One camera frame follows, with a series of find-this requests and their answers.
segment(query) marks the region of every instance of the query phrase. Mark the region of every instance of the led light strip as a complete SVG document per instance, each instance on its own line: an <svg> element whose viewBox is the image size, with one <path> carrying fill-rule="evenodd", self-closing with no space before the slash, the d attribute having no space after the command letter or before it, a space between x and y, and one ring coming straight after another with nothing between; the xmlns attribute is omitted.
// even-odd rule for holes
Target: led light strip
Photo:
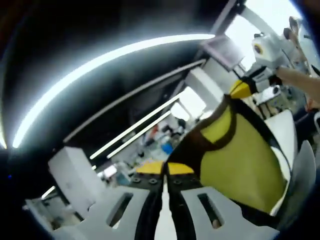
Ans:
<svg viewBox="0 0 320 240"><path fill-rule="evenodd" d="M163 114L161 117L159 117L157 120L152 122L150 125L148 125L146 128L144 128L142 131L138 132L136 135L134 135L132 138L130 138L128 141L126 141L124 144L122 144L120 147L118 147L116 150L111 152L107 158L110 159L117 153L119 153L122 149L130 145L134 140L138 139L140 136L142 136L144 133L146 133L148 130L150 130L153 126L157 125L160 123L163 119L168 117L170 115L170 111L167 111L165 114Z"/></svg>
<svg viewBox="0 0 320 240"><path fill-rule="evenodd" d="M182 92L179 93L178 95L174 96L173 98L171 98L169 101L165 102L164 104L162 104L161 106L159 106L158 108L156 108L155 110L153 110L152 112L150 112L148 115L146 115L145 117L143 117L142 119L140 119L139 121L137 121L135 124L133 124L131 127L129 127L127 130L125 130L124 132L122 132L120 135L116 136L114 139L112 139L111 141L109 141L106 145L104 145L103 147L101 147L99 150L97 150L94 154L92 154L90 156L90 159L94 159L95 157L97 157L99 154L103 153L106 149L108 149L110 146L112 146L113 144L115 144L117 141L119 141L120 139L122 139L124 136L126 136L127 134L129 134L130 132L132 132L134 129L136 129L138 126L140 126L141 124L143 124L145 121L147 121L149 118L151 118L152 116L154 116L155 114L159 113L162 109L166 108L167 106L169 106L170 104L172 104L173 102L175 102L176 100L178 100L181 96Z"/></svg>
<svg viewBox="0 0 320 240"><path fill-rule="evenodd" d="M41 199L42 199L42 200L45 199L46 196L48 196L48 195L49 195L53 190L55 190L55 189L56 189L55 186L50 187L50 188L41 196Z"/></svg>
<svg viewBox="0 0 320 240"><path fill-rule="evenodd" d="M211 39L215 35L213 34L184 34L184 35L173 35L173 36L164 36L157 37L149 40L139 41L133 44L129 44L123 47L120 47L116 50L107 52L101 56L94 58L93 60L83 64L74 71L70 72L64 78L59 80L55 85L53 85L49 91L47 91L31 108L31 110L26 114L22 120L13 140L12 146L18 148L24 139L27 131L34 123L38 115L44 110L44 108L65 88L67 88L74 81L85 75L86 73L96 69L97 67L110 62L114 59L117 59L121 56L142 50L148 49L154 46L170 44L182 41L194 41L194 40L206 40Z"/></svg>

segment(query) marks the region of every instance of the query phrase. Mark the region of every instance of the yellow and black garment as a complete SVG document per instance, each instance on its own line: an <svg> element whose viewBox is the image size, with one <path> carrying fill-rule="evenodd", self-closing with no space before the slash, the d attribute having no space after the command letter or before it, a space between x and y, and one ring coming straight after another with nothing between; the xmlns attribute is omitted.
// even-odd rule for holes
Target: yellow and black garment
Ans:
<svg viewBox="0 0 320 240"><path fill-rule="evenodd" d="M282 152L264 121L242 100L225 95L215 112L185 136L168 161L191 167L202 185L270 213L286 187L271 147Z"/></svg>

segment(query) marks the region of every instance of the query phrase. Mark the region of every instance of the ceiling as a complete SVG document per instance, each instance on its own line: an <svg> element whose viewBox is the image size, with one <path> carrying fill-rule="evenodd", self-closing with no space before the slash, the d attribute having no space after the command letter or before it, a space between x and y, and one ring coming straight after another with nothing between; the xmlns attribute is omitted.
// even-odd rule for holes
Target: ceiling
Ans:
<svg viewBox="0 0 320 240"><path fill-rule="evenodd" d="M72 70L101 54L140 40L209 33L227 0L189 0L187 4L184 0L120 0L103 5L95 0L27 2L36 4L31 4L23 13L2 58L5 65L2 118L8 146L12 145L29 109ZM192 63L198 45L199 41L188 41L152 47L85 74L41 112L21 147L12 152L12 163L26 163L28 174L35 170L38 176L47 174L43 169L48 159L76 127L135 88ZM90 156L166 102L184 77L185 73L177 75L114 107L72 138L68 145L81 147ZM94 163L103 164L106 154L95 158ZM52 185L50 176L41 179L44 179L39 183L41 186L28 193L38 195ZM35 179L30 179L25 185L33 181Z"/></svg>

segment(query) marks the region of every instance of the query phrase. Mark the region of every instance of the blue object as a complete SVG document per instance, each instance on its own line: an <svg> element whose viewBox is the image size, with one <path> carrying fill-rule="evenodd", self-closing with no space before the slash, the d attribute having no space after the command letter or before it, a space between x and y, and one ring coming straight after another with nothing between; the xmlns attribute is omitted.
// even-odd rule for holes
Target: blue object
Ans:
<svg viewBox="0 0 320 240"><path fill-rule="evenodd" d="M162 150L166 153L166 154L168 154L168 155L170 155L173 151L174 151L174 148L171 146L171 144L170 143L165 143L165 144L162 144L161 145L161 148L162 148Z"/></svg>

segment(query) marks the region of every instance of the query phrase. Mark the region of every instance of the black ceiling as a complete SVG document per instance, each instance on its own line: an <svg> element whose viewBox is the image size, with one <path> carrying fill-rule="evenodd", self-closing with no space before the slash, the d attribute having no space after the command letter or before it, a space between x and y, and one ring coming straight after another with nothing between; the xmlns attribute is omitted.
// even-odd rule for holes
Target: black ceiling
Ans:
<svg viewBox="0 0 320 240"><path fill-rule="evenodd" d="M40 3L30 8L16 28L5 59L2 117L7 145L12 144L22 119L41 95L75 68L140 40L208 33L227 0L35 2ZM104 106L156 77L191 63L198 45L198 41L191 41L141 50L87 73L46 107L18 151L36 147L51 153L70 132ZM108 111L69 144L83 148L87 155L92 154L166 102L179 80L151 88ZM28 159L48 160L48 156L36 156Z"/></svg>

